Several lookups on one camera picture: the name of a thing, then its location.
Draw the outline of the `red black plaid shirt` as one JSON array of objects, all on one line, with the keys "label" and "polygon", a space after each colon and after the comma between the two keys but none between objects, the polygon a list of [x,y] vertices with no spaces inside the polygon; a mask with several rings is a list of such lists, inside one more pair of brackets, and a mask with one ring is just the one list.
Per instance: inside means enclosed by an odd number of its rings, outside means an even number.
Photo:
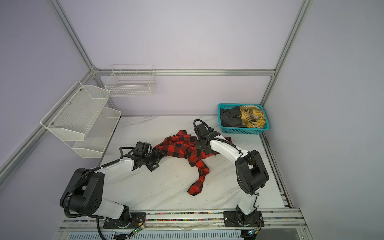
[{"label": "red black plaid shirt", "polygon": [[204,159],[217,155],[218,152],[208,154],[196,148],[198,138],[190,135],[185,130],[180,130],[176,135],[167,137],[154,147],[153,152],[162,157],[175,157],[188,160],[190,166],[198,169],[199,178],[190,186],[188,194],[196,196],[201,193],[205,177],[210,173]]}]

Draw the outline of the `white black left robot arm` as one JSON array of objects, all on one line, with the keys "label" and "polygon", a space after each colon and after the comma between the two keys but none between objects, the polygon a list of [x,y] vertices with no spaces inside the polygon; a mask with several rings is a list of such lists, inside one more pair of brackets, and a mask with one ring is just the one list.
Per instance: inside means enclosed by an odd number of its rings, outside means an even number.
[{"label": "white black left robot arm", "polygon": [[93,169],[77,169],[60,200],[67,218],[112,219],[120,224],[131,221],[130,209],[103,197],[106,176],[118,170],[133,171],[146,166],[151,172],[159,167],[162,151],[140,152],[132,147],[120,149],[120,158]]}]

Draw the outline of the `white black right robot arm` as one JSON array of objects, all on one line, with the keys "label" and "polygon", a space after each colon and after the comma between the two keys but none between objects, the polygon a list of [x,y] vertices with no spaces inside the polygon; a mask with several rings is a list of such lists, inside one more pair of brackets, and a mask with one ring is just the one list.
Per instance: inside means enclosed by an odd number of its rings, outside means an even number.
[{"label": "white black right robot arm", "polygon": [[216,131],[197,134],[197,138],[196,148],[207,154],[219,153],[235,165],[242,194],[234,212],[233,224],[239,227],[261,226],[262,216],[257,199],[269,180],[269,174],[260,153],[239,148]]}]

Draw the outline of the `dark grey shirt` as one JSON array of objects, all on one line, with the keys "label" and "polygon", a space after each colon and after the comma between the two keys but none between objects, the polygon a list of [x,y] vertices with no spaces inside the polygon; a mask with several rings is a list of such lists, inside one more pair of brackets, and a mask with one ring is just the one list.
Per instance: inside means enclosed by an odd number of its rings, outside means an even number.
[{"label": "dark grey shirt", "polygon": [[239,106],[231,109],[220,109],[220,121],[223,127],[228,128],[245,128],[242,122],[242,113]]}]

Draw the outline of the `teal plastic basket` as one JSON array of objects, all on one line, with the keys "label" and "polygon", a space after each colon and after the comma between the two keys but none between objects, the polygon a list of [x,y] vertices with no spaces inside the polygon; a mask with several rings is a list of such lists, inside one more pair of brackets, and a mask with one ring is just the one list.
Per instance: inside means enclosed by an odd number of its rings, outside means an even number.
[{"label": "teal plastic basket", "polygon": [[[261,108],[264,113],[265,113],[265,117],[266,117],[266,126],[263,128],[263,129],[253,129],[253,128],[228,128],[228,127],[223,127],[222,124],[221,124],[221,119],[220,119],[220,109],[231,109],[235,106],[257,106],[259,108]],[[261,134],[262,132],[264,131],[267,131],[270,129],[270,125],[269,125],[269,120],[267,118],[267,114],[264,110],[264,108],[261,106],[261,105],[253,105],[253,104],[228,104],[228,103],[221,103],[218,105],[218,119],[219,119],[219,126],[220,128],[222,129],[223,133],[229,133],[229,134],[252,134],[252,135],[258,135],[258,134]]]}]

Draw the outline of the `yellow plaid shirt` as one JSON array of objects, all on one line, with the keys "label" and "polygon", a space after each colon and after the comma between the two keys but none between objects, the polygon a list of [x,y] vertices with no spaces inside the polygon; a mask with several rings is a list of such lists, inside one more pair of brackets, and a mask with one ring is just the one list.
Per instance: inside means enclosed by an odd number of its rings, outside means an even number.
[{"label": "yellow plaid shirt", "polygon": [[244,126],[253,129],[263,129],[266,126],[264,111],[257,106],[240,106],[241,120]]}]

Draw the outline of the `white mesh lower shelf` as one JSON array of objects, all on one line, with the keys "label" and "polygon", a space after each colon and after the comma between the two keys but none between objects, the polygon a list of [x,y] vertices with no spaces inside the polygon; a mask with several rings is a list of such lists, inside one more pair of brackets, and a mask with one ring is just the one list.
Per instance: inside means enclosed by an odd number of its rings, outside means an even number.
[{"label": "white mesh lower shelf", "polygon": [[72,149],[84,159],[102,158],[120,118],[120,111],[103,108],[85,140],[76,142]]}]

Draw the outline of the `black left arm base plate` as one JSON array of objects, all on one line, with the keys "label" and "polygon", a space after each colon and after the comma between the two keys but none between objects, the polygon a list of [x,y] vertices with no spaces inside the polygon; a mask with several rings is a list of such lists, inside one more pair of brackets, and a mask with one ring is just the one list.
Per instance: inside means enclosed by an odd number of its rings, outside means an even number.
[{"label": "black left arm base plate", "polygon": [[123,214],[119,219],[106,218],[103,225],[104,229],[136,229],[143,225],[146,220],[144,212],[130,212]]}]

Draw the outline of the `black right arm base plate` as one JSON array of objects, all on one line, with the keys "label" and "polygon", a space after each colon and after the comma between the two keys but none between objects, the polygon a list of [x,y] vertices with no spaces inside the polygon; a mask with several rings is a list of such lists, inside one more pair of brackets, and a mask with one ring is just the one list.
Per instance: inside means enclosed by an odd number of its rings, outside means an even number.
[{"label": "black right arm base plate", "polygon": [[241,211],[225,211],[223,215],[225,227],[262,228],[265,226],[262,212],[258,210],[254,210],[249,215],[244,215]]}]

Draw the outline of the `aluminium mounting rail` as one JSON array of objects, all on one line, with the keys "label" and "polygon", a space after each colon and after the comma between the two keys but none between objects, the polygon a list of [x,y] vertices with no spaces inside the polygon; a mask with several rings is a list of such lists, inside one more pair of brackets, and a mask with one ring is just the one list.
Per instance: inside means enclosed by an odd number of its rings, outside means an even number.
[{"label": "aluminium mounting rail", "polygon": [[[148,211],[144,222],[145,230],[216,230],[224,229],[225,210],[191,211]],[[308,225],[300,209],[261,209],[265,229],[307,229]],[[95,231],[96,221],[79,218],[65,219],[59,232]]]}]

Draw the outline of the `aluminium frame profile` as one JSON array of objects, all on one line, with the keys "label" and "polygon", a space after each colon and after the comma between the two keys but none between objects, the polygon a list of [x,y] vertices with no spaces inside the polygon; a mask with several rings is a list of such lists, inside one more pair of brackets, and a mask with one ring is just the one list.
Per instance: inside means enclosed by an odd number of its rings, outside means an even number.
[{"label": "aluminium frame profile", "polygon": [[[89,80],[95,79],[98,85],[101,85],[101,80],[98,79],[100,76],[106,76],[111,73],[110,70],[97,69],[91,65],[91,59],[86,54],[84,46],[81,44],[72,24],[69,21],[67,14],[64,11],[63,6],[59,1],[48,1],[52,7],[55,15],[57,16],[63,29],[69,36],[71,43],[74,44],[77,52],[79,53],[82,60],[84,60],[88,72],[83,78],[74,84],[67,93],[54,105],[53,112],[58,111],[64,105],[64,102],[69,97],[75,95],[75,92],[80,89],[81,84],[85,84]],[[299,12],[295,18],[294,24],[290,30],[289,36],[283,47],[282,53],[279,57],[277,66],[273,70],[267,69],[233,69],[233,70],[221,70],[221,69],[156,69],[156,76],[271,76],[271,81],[267,87],[266,93],[262,98],[262,104],[265,104],[271,90],[276,83],[280,70],[284,65],[284,62],[292,48],[292,45],[297,37],[300,27],[304,19],[306,18],[308,11],[312,5],[312,1],[302,1]],[[31,135],[22,143],[22,145],[10,156],[10,158],[1,166],[1,189],[8,183],[9,178],[17,171],[18,168],[25,162],[29,155],[33,152],[36,146],[41,141],[42,137],[46,133],[46,128],[39,125]]]}]

